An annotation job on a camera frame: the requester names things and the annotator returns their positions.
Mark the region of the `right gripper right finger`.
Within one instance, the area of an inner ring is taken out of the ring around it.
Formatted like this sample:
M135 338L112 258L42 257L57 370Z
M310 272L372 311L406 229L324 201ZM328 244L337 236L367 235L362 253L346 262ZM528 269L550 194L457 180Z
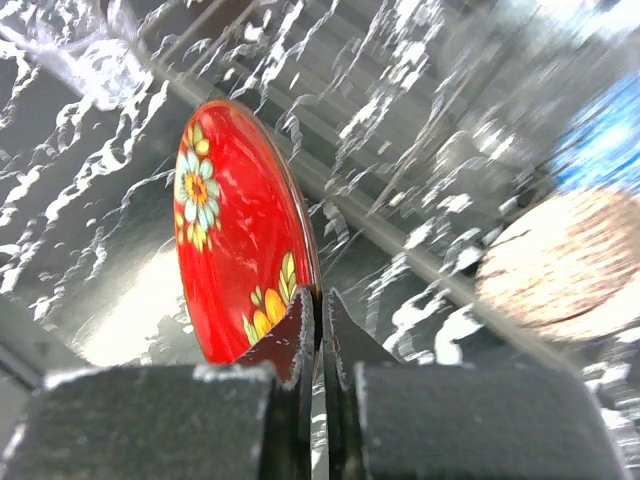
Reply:
M329 478L363 479L354 366L358 362L396 364L398 360L352 319L334 288L324 292L322 328Z

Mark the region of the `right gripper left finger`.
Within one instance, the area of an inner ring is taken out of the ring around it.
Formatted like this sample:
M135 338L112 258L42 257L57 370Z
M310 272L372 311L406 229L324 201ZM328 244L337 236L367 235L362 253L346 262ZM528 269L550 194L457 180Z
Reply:
M298 287L284 317L238 362L273 367L260 447L261 479L311 477L312 384L316 370L314 297Z

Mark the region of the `red floral plate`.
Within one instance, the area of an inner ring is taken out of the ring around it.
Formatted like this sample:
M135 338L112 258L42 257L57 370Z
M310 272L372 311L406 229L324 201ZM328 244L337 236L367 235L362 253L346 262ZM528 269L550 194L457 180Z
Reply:
M266 126L230 100L202 104L178 148L178 263L205 359L231 363L284 318L300 286L321 295L303 195Z

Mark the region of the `beige patterned bowl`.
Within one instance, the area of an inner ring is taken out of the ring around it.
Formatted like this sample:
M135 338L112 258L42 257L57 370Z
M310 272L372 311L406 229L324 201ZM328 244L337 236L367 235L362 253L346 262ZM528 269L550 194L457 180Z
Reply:
M476 294L554 341L616 333L639 319L639 199L613 189L555 194L491 245Z

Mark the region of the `blue patterned bowl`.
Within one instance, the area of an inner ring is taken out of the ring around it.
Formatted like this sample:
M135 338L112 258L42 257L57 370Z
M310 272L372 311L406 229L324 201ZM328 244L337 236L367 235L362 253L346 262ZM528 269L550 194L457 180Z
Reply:
M559 138L550 168L556 188L612 187L639 194L639 77L592 100Z

